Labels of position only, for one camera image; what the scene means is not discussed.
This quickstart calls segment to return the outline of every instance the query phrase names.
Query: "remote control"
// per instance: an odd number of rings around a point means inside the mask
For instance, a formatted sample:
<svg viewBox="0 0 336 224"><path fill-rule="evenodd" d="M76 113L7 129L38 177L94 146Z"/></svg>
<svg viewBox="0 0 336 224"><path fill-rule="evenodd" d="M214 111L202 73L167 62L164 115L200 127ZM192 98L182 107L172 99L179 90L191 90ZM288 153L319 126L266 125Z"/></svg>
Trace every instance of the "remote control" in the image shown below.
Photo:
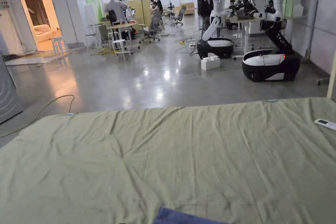
<svg viewBox="0 0 336 224"><path fill-rule="evenodd" d="M324 119L318 119L318 120L315 121L315 123L318 124L318 125L321 125L323 127L326 127L328 129L336 131L336 124L335 123L329 122L329 121L324 120Z"/></svg>

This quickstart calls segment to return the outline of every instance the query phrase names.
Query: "blue cloth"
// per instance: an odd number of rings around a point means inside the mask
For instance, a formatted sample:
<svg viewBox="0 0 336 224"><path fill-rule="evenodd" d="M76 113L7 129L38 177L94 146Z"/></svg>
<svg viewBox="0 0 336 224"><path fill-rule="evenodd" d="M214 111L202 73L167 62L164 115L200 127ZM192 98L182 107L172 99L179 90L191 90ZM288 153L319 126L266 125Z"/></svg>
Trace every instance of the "blue cloth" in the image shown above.
<svg viewBox="0 0 336 224"><path fill-rule="evenodd" d="M160 208L154 224L225 224L185 214L168 208Z"/></svg>

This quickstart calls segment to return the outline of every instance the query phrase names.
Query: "black jacket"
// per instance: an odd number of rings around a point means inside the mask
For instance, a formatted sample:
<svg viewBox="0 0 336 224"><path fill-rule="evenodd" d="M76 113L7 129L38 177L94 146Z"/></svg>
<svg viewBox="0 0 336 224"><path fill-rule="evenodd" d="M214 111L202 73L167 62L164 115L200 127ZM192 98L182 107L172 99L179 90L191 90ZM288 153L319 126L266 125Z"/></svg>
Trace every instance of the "black jacket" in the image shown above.
<svg viewBox="0 0 336 224"><path fill-rule="evenodd" d="M213 1L210 0L210 4L209 4L208 0L202 0L202 16L210 17L212 10L213 10Z"/></svg>
<svg viewBox="0 0 336 224"><path fill-rule="evenodd" d="M162 14L163 13L163 7L162 7L162 3L161 3L161 0L157 0L157 6L158 6L158 10L160 11L160 13Z"/></svg>

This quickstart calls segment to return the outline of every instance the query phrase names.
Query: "white desk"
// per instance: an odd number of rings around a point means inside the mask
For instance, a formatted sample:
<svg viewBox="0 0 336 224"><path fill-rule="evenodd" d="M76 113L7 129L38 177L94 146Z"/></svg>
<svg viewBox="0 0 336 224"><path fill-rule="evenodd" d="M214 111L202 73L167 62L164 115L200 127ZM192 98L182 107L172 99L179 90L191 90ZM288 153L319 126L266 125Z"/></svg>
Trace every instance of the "white desk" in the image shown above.
<svg viewBox="0 0 336 224"><path fill-rule="evenodd" d="M250 29L250 22L260 22L260 18L249 18L249 19L238 19L237 16L230 17L229 18L231 23L237 23L237 24L242 24L243 28L241 30L241 40L242 40L242 48L244 48L244 55L249 52L249 39L250 39L250 34L249 34L249 29ZM234 59L236 58L242 58L244 55L237 55L234 56Z"/></svg>
<svg viewBox="0 0 336 224"><path fill-rule="evenodd" d="M95 28L96 29L96 36L97 36L97 28L101 27L101 26L103 26L103 24L101 24L101 25L94 25L94 26L88 26L87 28L91 28L93 32L94 32L94 28ZM102 46L101 46L101 33L100 33L100 31L99 31L99 34L100 34L100 36L99 36L99 47L98 48L101 48Z"/></svg>

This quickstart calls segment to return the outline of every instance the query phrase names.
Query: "yellow cable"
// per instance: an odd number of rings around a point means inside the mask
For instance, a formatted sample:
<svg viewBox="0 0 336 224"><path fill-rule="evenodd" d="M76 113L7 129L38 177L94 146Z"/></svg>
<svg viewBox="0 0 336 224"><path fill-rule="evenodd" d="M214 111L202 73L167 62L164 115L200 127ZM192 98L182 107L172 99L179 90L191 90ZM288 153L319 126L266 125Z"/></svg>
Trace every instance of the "yellow cable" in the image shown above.
<svg viewBox="0 0 336 224"><path fill-rule="evenodd" d="M20 129L18 129L18 130L15 130L15 131L11 132L11 133L8 133L8 134L6 134L6 135L0 136L0 138L1 138L1 137L5 137L5 136L9 136L9 135L11 135L11 134L13 134L13 133L15 133L15 132L18 132L18 131L20 131L20 130L26 128L26 127L28 127L29 125L31 125L31 124L36 120L36 118L40 115L40 113L41 113L41 112L42 112L42 111L43 111L49 104L53 103L54 101L58 100L59 98L63 98L63 97L67 97L67 96L72 96L72 100L71 100L70 108L69 108L69 112L68 112L68 113L70 113L71 105L72 105L72 102L74 101L74 96L73 96L73 95L63 95L63 96L57 97L56 99L53 99L50 103L48 103L46 106L44 106L44 107L40 110L40 112L37 114L37 116L35 116L35 118L34 118L29 124L27 124L26 126L20 128Z"/></svg>

